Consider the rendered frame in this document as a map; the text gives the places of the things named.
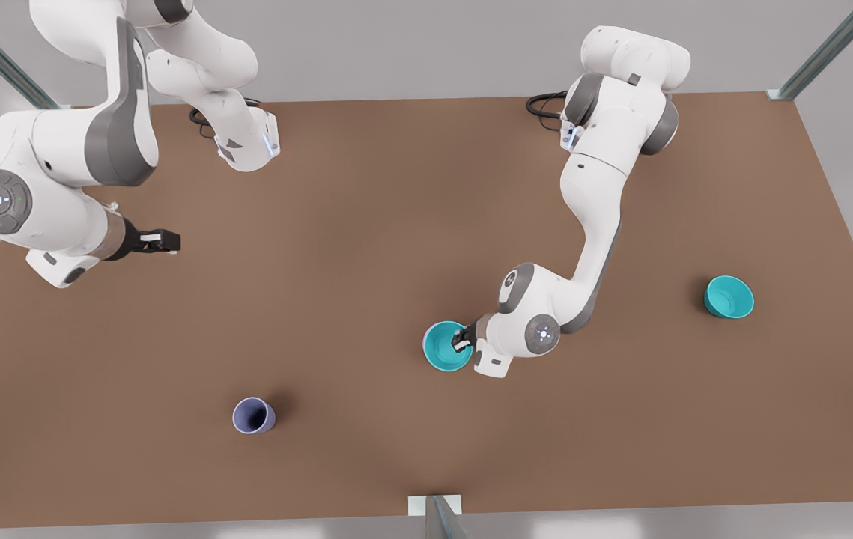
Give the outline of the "teal bowl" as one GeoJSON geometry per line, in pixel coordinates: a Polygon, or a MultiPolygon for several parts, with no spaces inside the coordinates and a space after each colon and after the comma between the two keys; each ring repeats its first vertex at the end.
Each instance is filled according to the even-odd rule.
{"type": "Polygon", "coordinates": [[[422,340],[422,350],[433,368],[453,372],[470,363],[473,347],[468,344],[457,350],[452,345],[455,335],[464,328],[463,324],[450,320],[440,321],[429,327],[422,340]]]}
{"type": "Polygon", "coordinates": [[[740,320],[751,314],[754,294],[744,281],[730,275],[714,277],[705,287],[703,304],[715,317],[740,320]]]}

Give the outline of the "purple cup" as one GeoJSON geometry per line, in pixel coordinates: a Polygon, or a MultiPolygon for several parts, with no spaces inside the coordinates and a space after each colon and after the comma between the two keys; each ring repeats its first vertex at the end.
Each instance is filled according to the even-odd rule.
{"type": "Polygon", "coordinates": [[[268,402],[258,397],[247,397],[232,410],[232,426],[239,433],[268,432],[275,426],[276,412],[268,402]]]}

